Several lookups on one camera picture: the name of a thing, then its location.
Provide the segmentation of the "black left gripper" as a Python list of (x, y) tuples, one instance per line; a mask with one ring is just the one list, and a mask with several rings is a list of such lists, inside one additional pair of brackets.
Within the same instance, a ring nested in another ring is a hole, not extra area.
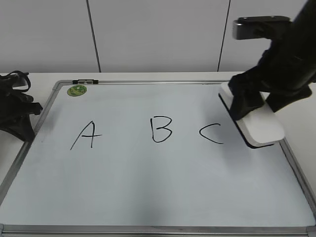
[(27, 92), (31, 88), (29, 73), (13, 71), (0, 77), (0, 124), (16, 122), (16, 137), (33, 141), (35, 137), (29, 115), (40, 115), (42, 106)]

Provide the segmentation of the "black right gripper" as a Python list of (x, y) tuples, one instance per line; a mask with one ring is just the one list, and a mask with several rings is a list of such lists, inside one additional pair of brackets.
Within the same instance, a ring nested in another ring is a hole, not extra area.
[(309, 84), (316, 74), (316, 2), (309, 0), (281, 38), (271, 40), (258, 64), (232, 77), (230, 115), (240, 120), (264, 105), (273, 112), (312, 95)]

